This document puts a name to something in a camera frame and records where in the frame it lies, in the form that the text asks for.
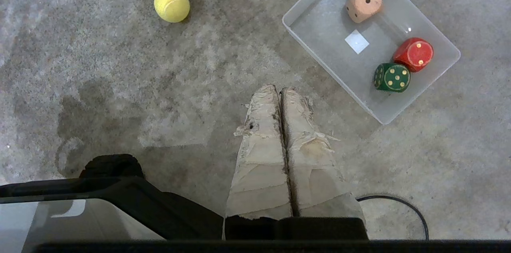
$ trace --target yellow tennis ball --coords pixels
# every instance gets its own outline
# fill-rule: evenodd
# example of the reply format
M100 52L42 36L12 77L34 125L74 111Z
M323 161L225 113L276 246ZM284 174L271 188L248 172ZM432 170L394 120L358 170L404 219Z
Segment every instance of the yellow tennis ball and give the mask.
M190 12L189 0L154 0L154 9L167 22L180 22Z

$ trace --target gray floor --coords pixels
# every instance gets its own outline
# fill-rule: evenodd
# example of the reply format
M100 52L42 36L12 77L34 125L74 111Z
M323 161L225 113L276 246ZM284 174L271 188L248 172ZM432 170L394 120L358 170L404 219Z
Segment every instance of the gray floor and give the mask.
M287 34L296 1L191 0L167 24L153 0L1 0L0 184L129 152L160 189L222 213L243 105L274 83L312 97L356 195L409 198L432 238L510 238L511 0L412 0L462 58L387 126ZM363 208L371 237L421 237L406 208Z

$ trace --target plastic container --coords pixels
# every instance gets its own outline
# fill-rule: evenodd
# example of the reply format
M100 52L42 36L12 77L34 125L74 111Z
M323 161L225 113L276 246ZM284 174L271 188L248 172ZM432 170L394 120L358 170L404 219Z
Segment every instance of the plastic container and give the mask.
M346 1L299 0L282 22L368 113L388 124L453 66L461 53L410 0L383 0L383 10L360 24L348 16ZM349 36L352 46L345 40ZM433 60L412 73L410 86L403 93L376 90L372 86L374 70L380 63L392 62L394 51L411 37L431 43Z

